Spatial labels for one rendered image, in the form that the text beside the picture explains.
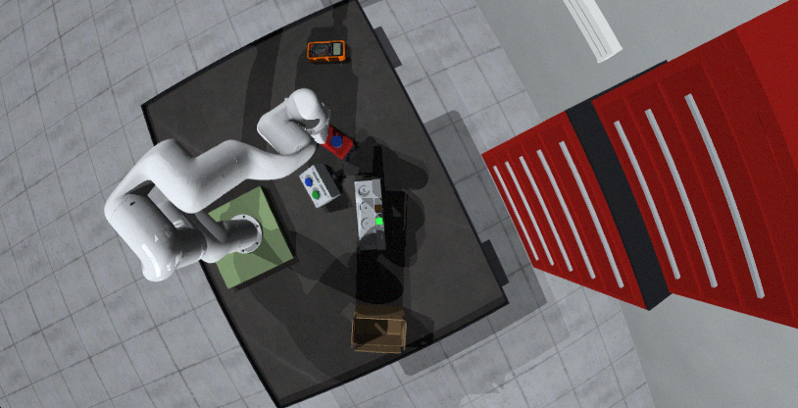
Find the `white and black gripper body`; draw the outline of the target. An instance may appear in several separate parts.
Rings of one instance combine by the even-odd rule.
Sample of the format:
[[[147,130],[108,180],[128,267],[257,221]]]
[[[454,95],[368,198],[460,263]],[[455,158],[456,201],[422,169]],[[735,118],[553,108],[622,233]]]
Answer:
[[[317,130],[315,132],[312,132],[312,134],[311,134],[311,136],[315,139],[315,141],[317,141],[317,143],[320,143],[320,144],[325,144],[325,142],[326,142],[328,126],[329,126],[329,119],[330,119],[330,110],[329,110],[328,106],[325,103],[323,103],[323,105],[324,105],[324,108],[325,108],[326,113],[327,113],[327,119],[326,119],[327,123],[325,123],[325,125],[321,129],[319,129],[319,130]]]

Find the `orange digital multimeter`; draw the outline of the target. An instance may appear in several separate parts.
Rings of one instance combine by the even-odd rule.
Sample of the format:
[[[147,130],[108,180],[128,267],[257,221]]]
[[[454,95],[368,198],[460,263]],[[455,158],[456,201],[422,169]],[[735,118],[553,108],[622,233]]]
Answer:
[[[309,62],[344,61],[346,59],[345,41],[309,42],[307,50]]]

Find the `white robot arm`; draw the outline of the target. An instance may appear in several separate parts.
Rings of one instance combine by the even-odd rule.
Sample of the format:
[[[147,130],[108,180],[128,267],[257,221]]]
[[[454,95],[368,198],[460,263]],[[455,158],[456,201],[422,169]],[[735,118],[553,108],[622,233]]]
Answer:
[[[326,119],[317,93],[300,88],[257,124],[258,133],[281,155],[227,140],[193,157],[177,140],[164,140],[109,196],[106,219],[139,257],[150,281],[163,281],[200,259],[215,263],[228,252],[252,252],[263,237],[254,217],[243,214],[216,222],[204,208],[245,179],[281,179],[293,173],[313,156],[316,141],[311,134]],[[148,197],[155,185],[168,201],[156,205]]]

